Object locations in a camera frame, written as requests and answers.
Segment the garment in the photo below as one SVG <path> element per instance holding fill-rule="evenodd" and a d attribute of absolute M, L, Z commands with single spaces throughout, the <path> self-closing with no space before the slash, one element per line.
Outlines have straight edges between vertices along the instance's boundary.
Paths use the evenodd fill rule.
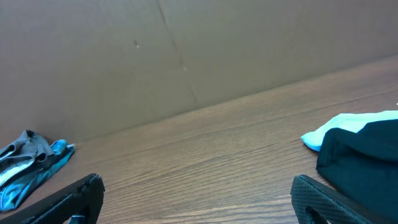
<path fill-rule="evenodd" d="M 301 139 L 304 144 L 306 144 L 310 149 L 319 151 L 325 133 L 331 128 L 341 128 L 347 131 L 357 133 L 358 131 L 363 129 L 367 123 L 391 119 L 398 119 L 398 111 L 383 111 L 380 113 L 364 114 L 342 113 L 332 118 L 316 131 L 304 134 Z"/>
<path fill-rule="evenodd" d="M 358 133 L 325 134 L 317 171 L 341 193 L 398 222 L 398 119 L 368 123 Z"/>
<path fill-rule="evenodd" d="M 0 190 L 0 211 L 7 211 L 19 207 L 22 202 L 41 184 L 61 169 L 74 153 L 73 145 L 65 140 L 55 141 L 51 148 L 54 152 L 54 164 L 48 168 L 40 164 L 33 164 L 12 177 Z"/>
<path fill-rule="evenodd" d="M 34 131 L 23 131 L 18 139 L 0 150 L 0 187 L 34 162 L 43 167 L 51 166 L 53 162 L 48 158 L 53 154 L 42 136 Z"/>

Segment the wooden table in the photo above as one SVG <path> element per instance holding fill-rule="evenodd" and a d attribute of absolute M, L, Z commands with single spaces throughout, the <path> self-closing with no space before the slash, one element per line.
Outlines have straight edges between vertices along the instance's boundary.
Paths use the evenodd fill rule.
<path fill-rule="evenodd" d="M 98 223 L 297 223 L 294 176 L 325 183 L 300 136 L 339 113 L 397 103 L 391 57 L 127 129 L 79 143 L 20 209 L 97 173 L 106 187 Z"/>

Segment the gray wall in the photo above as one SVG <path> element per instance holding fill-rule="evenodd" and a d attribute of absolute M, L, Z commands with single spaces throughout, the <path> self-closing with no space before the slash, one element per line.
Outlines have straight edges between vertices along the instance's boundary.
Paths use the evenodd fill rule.
<path fill-rule="evenodd" d="M 397 8 L 0 1 L 0 144 L 23 129 L 82 141 L 396 54 Z"/>

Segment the black cloth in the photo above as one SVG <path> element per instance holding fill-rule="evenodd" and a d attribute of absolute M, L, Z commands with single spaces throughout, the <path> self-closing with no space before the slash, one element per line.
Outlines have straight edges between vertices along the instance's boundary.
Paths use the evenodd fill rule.
<path fill-rule="evenodd" d="M 398 119 L 340 128 L 323 138 L 317 171 L 338 191 L 398 222 Z"/>

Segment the gray cloth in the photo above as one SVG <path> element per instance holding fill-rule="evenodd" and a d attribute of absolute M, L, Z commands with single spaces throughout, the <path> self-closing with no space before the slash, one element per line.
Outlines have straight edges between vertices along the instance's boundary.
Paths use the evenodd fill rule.
<path fill-rule="evenodd" d="M 0 187 L 34 162 L 43 167 L 51 166 L 52 155 L 53 150 L 42 136 L 23 131 L 18 139 L 0 150 Z"/>

